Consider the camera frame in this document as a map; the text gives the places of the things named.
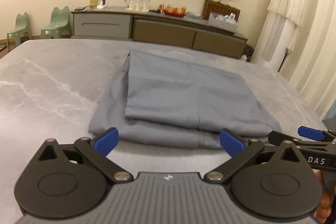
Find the person's right hand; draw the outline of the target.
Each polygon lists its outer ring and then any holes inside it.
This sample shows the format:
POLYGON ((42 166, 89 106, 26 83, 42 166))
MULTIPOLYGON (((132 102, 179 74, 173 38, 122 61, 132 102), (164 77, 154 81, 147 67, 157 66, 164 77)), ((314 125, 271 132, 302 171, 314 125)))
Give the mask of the person's right hand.
POLYGON ((331 196, 325 189, 325 183, 322 172, 319 170, 318 172, 315 173, 315 175, 317 176, 323 188, 321 201, 317 207, 317 210, 315 211, 315 219, 319 223, 324 224, 327 218, 331 215, 331 196))

